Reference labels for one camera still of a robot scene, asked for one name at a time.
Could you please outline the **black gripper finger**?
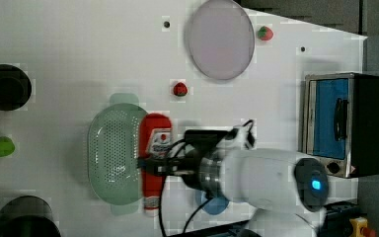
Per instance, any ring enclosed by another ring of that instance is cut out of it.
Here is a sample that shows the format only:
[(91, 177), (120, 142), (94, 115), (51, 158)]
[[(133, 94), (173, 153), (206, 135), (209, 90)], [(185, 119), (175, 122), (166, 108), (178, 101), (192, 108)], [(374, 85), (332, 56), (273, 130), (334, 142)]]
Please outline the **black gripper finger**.
[(166, 159), (161, 158), (138, 158), (137, 167), (138, 168), (147, 168), (147, 167), (165, 167), (167, 165)]

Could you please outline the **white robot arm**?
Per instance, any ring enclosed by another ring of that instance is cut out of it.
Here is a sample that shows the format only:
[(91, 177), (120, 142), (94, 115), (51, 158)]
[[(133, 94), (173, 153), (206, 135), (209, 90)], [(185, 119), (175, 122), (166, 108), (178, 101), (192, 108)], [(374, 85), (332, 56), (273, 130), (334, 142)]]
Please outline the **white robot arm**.
[(330, 187), (324, 166), (307, 154), (278, 149), (220, 151), (141, 158), (138, 167), (177, 176), (215, 198), (256, 211), (237, 237), (318, 237)]

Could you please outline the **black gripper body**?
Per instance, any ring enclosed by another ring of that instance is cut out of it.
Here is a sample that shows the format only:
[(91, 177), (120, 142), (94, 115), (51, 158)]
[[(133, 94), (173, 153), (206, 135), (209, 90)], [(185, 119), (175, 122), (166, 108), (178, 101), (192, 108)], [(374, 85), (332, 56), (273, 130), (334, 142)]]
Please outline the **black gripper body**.
[(201, 160), (209, 154), (207, 150), (193, 149), (184, 156), (176, 159), (166, 155), (155, 157), (167, 160), (165, 167), (151, 167), (151, 174), (158, 177), (177, 176), (184, 183), (196, 190), (202, 190), (200, 166)]

